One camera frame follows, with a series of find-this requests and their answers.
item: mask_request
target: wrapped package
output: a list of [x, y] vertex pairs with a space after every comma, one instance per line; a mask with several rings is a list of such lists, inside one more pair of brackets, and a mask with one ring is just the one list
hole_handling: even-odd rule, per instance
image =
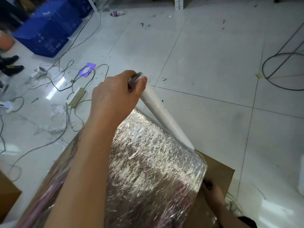
[[[18, 226], [43, 227], [77, 150], [79, 134], [54, 164]], [[202, 157], [133, 110], [116, 130], [104, 227], [181, 227], [202, 184]]]

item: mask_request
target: blue plastic box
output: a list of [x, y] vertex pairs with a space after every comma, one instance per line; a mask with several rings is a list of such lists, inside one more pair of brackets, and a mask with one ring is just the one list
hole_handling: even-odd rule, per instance
[[69, 41], [56, 25], [46, 18], [30, 18], [13, 36], [34, 54], [55, 57]]
[[78, 12], [81, 18], [85, 18], [92, 10], [88, 0], [67, 0], [71, 6]]
[[32, 17], [53, 21], [57, 29], [67, 37], [71, 36], [82, 22], [67, 0], [46, 2], [32, 14]]

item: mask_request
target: purple card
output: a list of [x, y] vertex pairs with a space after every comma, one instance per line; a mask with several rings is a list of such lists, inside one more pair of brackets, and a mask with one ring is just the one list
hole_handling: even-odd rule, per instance
[[87, 65], [79, 71], [78, 75], [83, 77], [88, 77], [90, 72], [95, 68], [96, 64], [93, 63], [87, 63]]

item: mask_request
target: skin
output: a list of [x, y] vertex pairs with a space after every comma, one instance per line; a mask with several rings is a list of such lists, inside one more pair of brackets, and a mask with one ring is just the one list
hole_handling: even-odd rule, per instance
[[[78, 150], [45, 228], [102, 228], [107, 172], [112, 140], [119, 124], [135, 108], [147, 83], [141, 77], [128, 93], [128, 81], [136, 75], [126, 70], [107, 77], [94, 88], [89, 118], [79, 139]], [[212, 180], [205, 179], [203, 190], [224, 228], [249, 228], [225, 207], [223, 193]]]
[[223, 228], [250, 228], [225, 207], [225, 198], [221, 188], [213, 180], [205, 178], [203, 184], [206, 202]]

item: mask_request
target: forearm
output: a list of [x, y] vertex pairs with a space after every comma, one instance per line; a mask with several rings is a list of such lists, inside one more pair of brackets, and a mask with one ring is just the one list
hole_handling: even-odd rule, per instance
[[219, 206], [214, 213], [223, 228], [250, 228], [227, 210], [225, 206]]
[[103, 227], [111, 144], [116, 128], [88, 120], [46, 228]]

